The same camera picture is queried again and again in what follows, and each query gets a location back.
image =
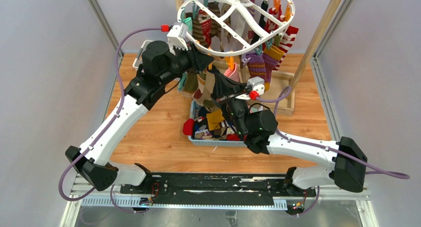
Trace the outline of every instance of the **patterned sock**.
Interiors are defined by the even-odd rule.
[[[209,16],[209,14],[207,14],[203,10],[199,10],[198,17],[199,17],[200,25],[202,26],[203,37],[205,39],[206,44],[209,47],[212,42],[212,38],[211,38],[212,19]]]
[[[228,11],[228,9],[230,7],[231,7],[231,5],[229,5],[227,3],[224,4],[222,6],[222,9],[221,9],[221,15],[223,16]],[[231,27],[231,17],[228,17],[224,22],[227,26]],[[232,36],[231,33],[229,33],[227,30],[224,30],[224,35],[227,37],[228,43],[230,43],[231,42],[231,36]]]
[[[219,9],[219,3],[210,2],[208,3],[208,8],[213,12],[217,17],[221,17],[221,10]],[[212,20],[212,27],[210,28],[210,37],[221,38],[221,25],[215,20]]]
[[[263,51],[262,58],[263,58],[263,61],[265,62],[266,76],[268,78],[268,82],[271,82],[272,70],[281,60],[282,56],[283,56],[283,51],[281,51],[276,46],[271,46],[270,50],[266,48]]]
[[[294,44],[295,38],[297,36],[297,33],[298,33],[298,28],[293,27],[293,26],[289,26],[288,29],[286,30],[286,33],[282,37],[281,43],[278,46],[278,48],[281,51],[283,51],[284,54],[283,54],[283,57],[281,58],[281,60],[279,60],[278,64],[276,65],[276,68],[277,69],[279,69],[279,67],[281,67],[281,63],[284,60],[286,54],[288,53],[288,50]]]
[[[199,16],[196,15],[196,18],[193,19],[193,13],[187,12],[186,17],[191,17],[193,21],[193,32],[192,36],[196,39],[200,45],[206,46],[205,38],[203,37],[202,25],[199,22]]]
[[[196,100],[196,103],[199,105],[206,107],[206,108],[212,108],[215,106],[215,104],[212,101],[211,94],[213,92],[213,86],[215,85],[215,76],[212,73],[209,73],[208,71],[203,72],[202,74],[206,74],[204,79],[204,87],[203,90],[196,90],[196,92],[193,94],[193,98]],[[201,81],[198,77],[198,83],[199,88],[201,86]]]
[[[265,82],[268,82],[268,78],[266,77],[266,66],[262,56],[258,56],[256,54],[248,54],[246,55],[246,58],[250,58],[249,63],[247,63],[250,78],[258,76],[264,79]]]

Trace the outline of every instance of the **blue plastic basket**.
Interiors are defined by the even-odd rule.
[[[193,100],[192,107],[190,108],[190,118],[194,119],[193,111],[195,108],[198,108],[199,105]],[[193,139],[192,136],[189,135],[189,140],[193,143],[193,145],[197,146],[226,146],[226,147],[246,147],[244,142],[242,141],[215,141],[215,140],[198,140]]]

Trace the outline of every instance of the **white wall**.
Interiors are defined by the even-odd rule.
[[[354,0],[319,61],[341,133],[410,180],[366,177],[382,227],[420,226],[419,0]]]
[[[0,11],[0,226],[57,227],[65,150],[102,121],[114,51],[87,0],[0,0]]]
[[[260,5],[262,1],[257,0],[256,4]],[[300,31],[290,53],[304,53],[329,0],[293,1],[296,13],[292,25]],[[133,30],[173,24],[176,21],[174,0],[98,0],[98,3],[119,41]],[[144,40],[158,39],[166,41],[165,34],[159,31],[138,34],[124,44],[123,51],[137,53]]]

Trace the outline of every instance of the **purple cable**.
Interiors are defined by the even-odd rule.
[[[118,62],[119,61],[119,53],[120,53],[120,50],[121,50],[121,47],[122,47],[123,43],[129,37],[135,35],[136,33],[144,32],[144,31],[152,31],[152,30],[161,30],[161,28],[158,28],[158,27],[155,27],[155,28],[143,28],[143,29],[139,29],[139,30],[133,31],[133,32],[129,33],[127,36],[125,36],[121,40],[121,42],[119,43],[119,46],[117,47],[117,50],[116,50],[116,59],[115,59],[115,64],[114,64],[115,67],[114,68],[115,68],[116,73],[117,73],[117,80],[119,82],[120,91],[121,91],[120,105],[117,108],[116,114],[111,118],[110,122],[108,122],[108,124],[104,127],[104,129],[101,130],[101,132],[99,132],[98,136],[96,136],[96,138],[91,142],[91,144],[90,144],[91,147],[93,147],[96,144],[96,142],[98,142],[98,140],[102,137],[102,135],[104,135],[104,133],[108,130],[108,128],[113,124],[114,120],[116,120],[116,118],[119,116],[120,111],[121,111],[121,109],[123,108],[123,105],[124,105],[124,87],[123,87],[123,81],[121,80],[121,76],[120,76],[120,73],[119,73],[119,62]],[[67,201],[78,201],[78,200],[81,200],[81,199],[85,198],[87,195],[89,195],[92,191],[95,190],[95,187],[92,187],[92,189],[90,189],[84,195],[79,196],[79,197],[76,197],[76,198],[70,198],[70,197],[66,196],[64,194],[64,191],[63,191],[63,182],[64,182],[64,179],[65,179],[67,173],[89,151],[90,151],[89,148],[87,148],[85,151],[83,151],[74,161],[72,161],[70,163],[70,165],[65,169],[65,171],[62,174],[62,176],[60,177],[60,180],[59,180],[59,193],[60,193],[60,196],[63,199],[67,200]]]
[[[126,212],[126,213],[130,213],[130,214],[141,214],[141,213],[145,213],[146,211],[148,211],[148,210],[149,210],[149,209],[147,209],[147,210],[145,210],[145,211],[128,211],[128,210],[125,210],[125,209],[123,209],[123,208],[119,207],[119,206],[117,205],[117,203],[114,201],[114,198],[113,198],[113,190],[114,190],[114,185],[112,185],[112,186],[111,186],[111,191],[110,191],[111,203],[113,203],[113,206],[114,206],[115,208],[119,209],[120,211],[122,211],[122,212]]]
[[[278,110],[279,102],[281,100],[285,99],[286,97],[288,97],[288,95],[290,93],[291,93],[291,87],[290,86],[287,86],[287,87],[285,87],[282,90],[281,94],[279,95],[279,98],[277,98],[277,99],[265,100],[265,99],[261,99],[261,98],[257,97],[257,100],[258,101],[262,101],[262,102],[267,102],[267,103],[276,103],[275,109],[274,109],[274,115],[276,117],[276,113],[277,113],[277,110]],[[313,146],[313,147],[316,147],[316,148],[321,148],[321,149],[325,149],[326,148],[326,146],[324,146],[324,145],[314,144],[314,143],[307,142],[307,141],[302,141],[302,140],[288,138],[286,135],[282,134],[278,128],[277,128],[277,133],[282,138],[284,138],[286,140],[289,140],[291,142],[295,142],[295,143],[298,143],[298,144],[310,145],[310,146]],[[358,162],[358,163],[360,163],[360,164],[362,164],[362,165],[364,165],[366,167],[369,167],[369,168],[375,170],[375,171],[368,171],[365,174],[385,174],[385,175],[392,176],[392,177],[399,178],[399,179],[409,179],[410,178],[409,175],[404,174],[404,173],[395,172],[395,171],[386,171],[386,170],[380,169],[380,168],[378,168],[376,166],[373,166],[373,165],[371,165],[371,164],[369,164],[369,163],[367,163],[365,161],[362,161],[362,160],[360,160],[360,159],[358,159],[358,158],[356,158],[356,157],[354,157],[354,156],[352,156],[352,155],[350,155],[348,153],[345,153],[343,151],[336,150],[336,149],[333,149],[331,147],[329,147],[329,151],[334,151],[334,152],[336,152],[336,153],[338,153],[340,155],[346,156],[349,159],[352,159],[352,160],[354,160],[354,161],[356,161],[356,162]]]

